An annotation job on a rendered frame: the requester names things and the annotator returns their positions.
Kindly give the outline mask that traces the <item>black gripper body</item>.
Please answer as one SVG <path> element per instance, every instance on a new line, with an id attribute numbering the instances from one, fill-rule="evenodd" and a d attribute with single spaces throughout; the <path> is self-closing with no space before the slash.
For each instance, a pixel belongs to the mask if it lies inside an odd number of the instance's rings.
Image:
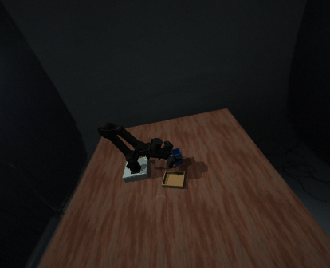
<path id="1" fill-rule="evenodd" d="M 175 159 L 174 159 L 174 157 L 172 157 L 172 156 L 170 156 L 170 155 L 168 155 L 168 154 L 165 154 L 165 153 L 163 153 L 162 151 L 163 151 L 163 149 L 160 148 L 160 150 L 159 150 L 159 157 L 158 157 L 159 160 L 160 160 L 160 159 L 165 159 L 165 160 L 168 159 L 168 161 L 167 161 L 167 166 L 168 166 L 168 168 L 173 168 L 173 165 L 174 165 L 174 163 L 175 163 Z"/>

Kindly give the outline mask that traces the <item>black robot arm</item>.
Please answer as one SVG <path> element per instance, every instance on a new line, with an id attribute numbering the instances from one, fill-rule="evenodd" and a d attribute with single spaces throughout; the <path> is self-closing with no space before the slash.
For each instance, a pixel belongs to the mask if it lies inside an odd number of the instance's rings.
<path id="1" fill-rule="evenodd" d="M 174 147 L 170 141 L 162 141 L 160 138 L 151 139 L 151 142 L 144 143 L 138 141 L 132 134 L 130 134 L 122 125 L 104 122 L 99 128 L 98 132 L 106 139 L 110 139 L 115 146 L 125 155 L 128 162 L 127 168 L 130 168 L 131 174 L 140 173 L 141 166 L 138 163 L 139 155 L 146 156 L 148 159 L 158 158 L 159 150 L 162 143 L 164 143 L 163 153 L 170 155 L 171 149 Z M 135 150 L 131 150 L 117 135 L 126 140 Z"/>

